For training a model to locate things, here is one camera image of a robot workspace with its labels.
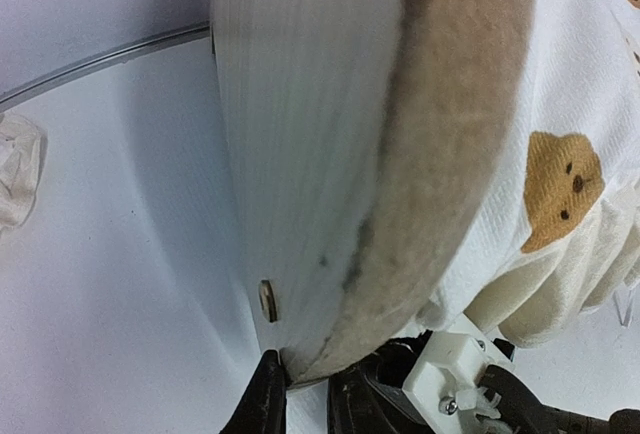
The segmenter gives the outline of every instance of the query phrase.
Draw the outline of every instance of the black clamp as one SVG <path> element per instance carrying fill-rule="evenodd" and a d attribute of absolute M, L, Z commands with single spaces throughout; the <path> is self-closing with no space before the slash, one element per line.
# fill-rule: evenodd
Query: black clamp
<path fill-rule="evenodd" d="M 327 399 L 329 434 L 433 434 L 402 391 L 429 337 L 425 333 L 392 339 L 332 376 Z M 606 422 L 552 409 L 499 366 L 487 368 L 479 387 L 487 389 L 487 397 L 500 396 L 500 421 L 518 434 L 640 434 L 640 411 L 619 411 Z M 278 352 L 266 351 L 221 434 L 285 434 L 286 388 L 287 374 Z"/>

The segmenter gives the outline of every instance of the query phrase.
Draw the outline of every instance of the curved metal edge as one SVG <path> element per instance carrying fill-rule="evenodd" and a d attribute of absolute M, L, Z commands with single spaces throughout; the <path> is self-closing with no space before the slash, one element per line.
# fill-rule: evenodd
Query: curved metal edge
<path fill-rule="evenodd" d="M 203 22 L 183 29 L 148 37 L 114 50 L 83 59 L 6 92 L 0 97 L 0 112 L 15 107 L 67 82 L 74 81 L 115 64 L 125 63 L 145 54 L 202 39 L 207 36 L 209 36 L 209 23 Z"/>

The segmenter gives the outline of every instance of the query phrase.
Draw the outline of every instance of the white surface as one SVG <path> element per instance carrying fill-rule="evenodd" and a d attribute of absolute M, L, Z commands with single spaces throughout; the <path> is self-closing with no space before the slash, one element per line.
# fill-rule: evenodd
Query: white surface
<path fill-rule="evenodd" d="M 208 0 L 0 0 L 0 97 L 53 70 L 207 20 Z"/>
<path fill-rule="evenodd" d="M 0 242 L 0 432 L 211 433 L 235 408 L 257 347 L 213 74 L 203 39 L 12 110 L 48 150 Z"/>
<path fill-rule="evenodd" d="M 639 352 L 640 324 L 622 327 L 609 301 L 543 347 L 517 350 L 515 374 L 548 405 L 609 418 L 640 409 Z"/>

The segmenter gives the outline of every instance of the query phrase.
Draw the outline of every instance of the cloth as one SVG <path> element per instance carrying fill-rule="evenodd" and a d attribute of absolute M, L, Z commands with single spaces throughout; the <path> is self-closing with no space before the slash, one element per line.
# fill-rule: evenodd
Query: cloth
<path fill-rule="evenodd" d="M 27 119 L 0 121 L 0 231 L 25 221 L 36 198 L 42 133 Z"/>
<path fill-rule="evenodd" d="M 640 0 L 536 0 L 512 129 L 421 323 L 519 346 L 640 279 Z"/>

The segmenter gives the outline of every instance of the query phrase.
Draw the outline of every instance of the white fabric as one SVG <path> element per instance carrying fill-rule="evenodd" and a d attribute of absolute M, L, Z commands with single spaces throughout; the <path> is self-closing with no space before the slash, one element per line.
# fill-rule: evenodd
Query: white fabric
<path fill-rule="evenodd" d="M 20 226 L 33 207 L 42 134 L 18 115 L 0 121 L 0 231 Z"/>
<path fill-rule="evenodd" d="M 603 303 L 621 282 L 637 283 L 639 40 L 640 9 L 630 0 L 536 0 L 507 147 L 465 241 L 420 315 L 425 326 L 442 329 L 466 309 L 480 327 L 499 326 L 516 344 L 534 345 L 564 328 L 580 310 Z M 535 237 L 525 205 L 528 147 L 535 132 L 550 142 L 580 135 L 580 152 L 592 148 L 594 162 L 599 159 L 603 188 L 594 193 L 595 184 L 588 184 L 592 179 L 585 179 L 584 192 L 592 191 L 594 203 L 578 206 L 586 215 L 575 229 L 526 249 Z M 560 144 L 558 156 L 573 149 Z M 536 169 L 551 183 L 545 202 L 556 209 L 552 204 L 562 200 L 554 194 L 551 167 Z M 568 163 L 566 170 L 567 176 L 574 175 Z M 558 216 L 550 222 L 561 227 L 571 209 L 557 209 L 549 214 Z"/>

